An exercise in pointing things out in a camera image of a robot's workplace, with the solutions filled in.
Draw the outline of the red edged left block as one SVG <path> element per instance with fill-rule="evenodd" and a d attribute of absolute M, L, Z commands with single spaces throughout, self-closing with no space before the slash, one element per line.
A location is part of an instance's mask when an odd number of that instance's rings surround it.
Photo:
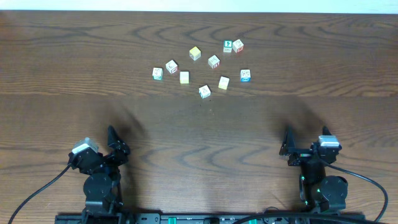
<path fill-rule="evenodd" d="M 174 60 L 167 62 L 165 67 L 170 74 L 173 74 L 178 70 L 178 65 Z"/>

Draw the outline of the teal edged block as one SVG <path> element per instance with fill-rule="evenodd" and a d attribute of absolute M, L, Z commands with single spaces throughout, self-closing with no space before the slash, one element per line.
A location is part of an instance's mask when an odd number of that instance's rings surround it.
<path fill-rule="evenodd" d="M 163 68 L 159 68 L 159 67 L 153 68 L 152 77 L 154 80 L 162 80 Z"/>

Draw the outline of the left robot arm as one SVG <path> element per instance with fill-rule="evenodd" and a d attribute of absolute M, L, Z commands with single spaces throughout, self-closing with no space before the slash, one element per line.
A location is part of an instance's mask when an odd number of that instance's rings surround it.
<path fill-rule="evenodd" d="M 88 175 L 83 184 L 85 209 L 80 223 L 129 223 L 129 214 L 122 210 L 121 174 L 119 167 L 128 161 L 129 146 L 108 127 L 108 147 L 104 155 L 90 138 L 76 143 L 69 153 L 68 165 Z"/>

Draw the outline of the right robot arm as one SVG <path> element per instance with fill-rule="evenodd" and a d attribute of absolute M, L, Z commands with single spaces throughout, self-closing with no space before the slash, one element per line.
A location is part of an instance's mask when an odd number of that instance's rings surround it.
<path fill-rule="evenodd" d="M 345 178 L 326 175 L 325 167 L 334 163 L 342 146 L 327 127 L 309 148 L 298 148 L 292 128 L 285 131 L 279 154 L 287 156 L 289 166 L 301 169 L 300 198 L 316 213 L 336 213 L 346 208 L 348 182 Z"/>

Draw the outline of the red sided center block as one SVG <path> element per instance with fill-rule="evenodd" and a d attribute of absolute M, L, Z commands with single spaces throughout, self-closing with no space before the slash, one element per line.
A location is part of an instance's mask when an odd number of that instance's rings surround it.
<path fill-rule="evenodd" d="M 213 55 L 208 59 L 208 64 L 212 69 L 215 69 L 220 65 L 220 59 L 216 55 Z"/>

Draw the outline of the green framed block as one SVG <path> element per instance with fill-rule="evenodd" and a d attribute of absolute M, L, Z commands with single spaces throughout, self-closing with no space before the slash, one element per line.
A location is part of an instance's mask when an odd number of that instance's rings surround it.
<path fill-rule="evenodd" d="M 224 40 L 223 42 L 223 52 L 231 53 L 233 50 L 233 41 L 232 40 Z"/>

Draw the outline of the pale yellow block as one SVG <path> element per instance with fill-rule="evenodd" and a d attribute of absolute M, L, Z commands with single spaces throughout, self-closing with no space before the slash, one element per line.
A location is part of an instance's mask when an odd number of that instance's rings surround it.
<path fill-rule="evenodd" d="M 189 71 L 181 71 L 180 72 L 180 83 L 181 84 L 189 84 L 190 82 L 190 72 Z"/>
<path fill-rule="evenodd" d="M 227 90 L 229 85 L 230 78 L 228 77 L 220 77 L 218 88 L 222 90 Z"/>

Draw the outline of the blue edged front block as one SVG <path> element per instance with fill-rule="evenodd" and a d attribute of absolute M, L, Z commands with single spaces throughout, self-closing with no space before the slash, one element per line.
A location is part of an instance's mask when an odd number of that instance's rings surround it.
<path fill-rule="evenodd" d="M 200 94 L 202 99 L 207 98 L 207 97 L 209 97 L 211 95 L 211 90 L 210 90 L 208 85 L 201 86 L 198 89 L 198 92 L 199 92 L 199 94 Z"/>

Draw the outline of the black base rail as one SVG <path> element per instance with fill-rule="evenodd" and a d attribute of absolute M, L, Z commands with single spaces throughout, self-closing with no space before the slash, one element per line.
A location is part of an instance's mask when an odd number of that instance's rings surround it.
<path fill-rule="evenodd" d="M 84 218 L 83 215 L 57 215 L 55 224 L 83 224 L 83 223 L 127 223 L 127 224 L 232 224 L 242 218 L 250 215 L 197 215 L 197 214 L 169 214 L 161 215 L 159 213 L 138 213 L 126 216 L 116 215 L 115 217 L 93 217 Z M 365 220 L 365 216 L 360 213 L 341 213 L 339 216 Z M 282 224 L 282 223 L 323 223 L 321 220 L 297 219 L 293 218 L 257 218 L 244 223 L 253 224 Z"/>

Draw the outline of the blue edged block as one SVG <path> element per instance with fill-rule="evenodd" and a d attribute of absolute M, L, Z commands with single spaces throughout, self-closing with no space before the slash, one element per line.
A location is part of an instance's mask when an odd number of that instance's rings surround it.
<path fill-rule="evenodd" d="M 207 97 L 209 97 L 211 95 L 211 90 L 210 90 L 208 85 L 201 86 L 198 89 L 198 92 L 199 92 L 199 94 L 200 94 L 202 99 L 207 98 Z"/>
<path fill-rule="evenodd" d="M 251 71 L 249 69 L 240 71 L 240 80 L 241 82 L 250 82 L 251 81 Z"/>

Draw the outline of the yellow top block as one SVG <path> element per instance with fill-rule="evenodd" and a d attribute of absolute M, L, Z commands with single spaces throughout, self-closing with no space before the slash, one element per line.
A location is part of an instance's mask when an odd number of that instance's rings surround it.
<path fill-rule="evenodd" d="M 194 61 L 196 61 L 201 57 L 201 50 L 198 47 L 193 47 L 189 50 L 189 55 Z"/>

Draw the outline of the red soccer letter block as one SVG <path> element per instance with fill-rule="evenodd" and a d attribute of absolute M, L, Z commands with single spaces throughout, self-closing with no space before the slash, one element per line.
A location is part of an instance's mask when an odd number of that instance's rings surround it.
<path fill-rule="evenodd" d="M 244 48 L 244 44 L 243 44 L 243 42 L 242 42 L 240 39 L 235 40 L 235 41 L 233 42 L 233 50 L 234 50 L 236 53 L 239 53 L 240 51 L 242 51 L 243 48 Z"/>

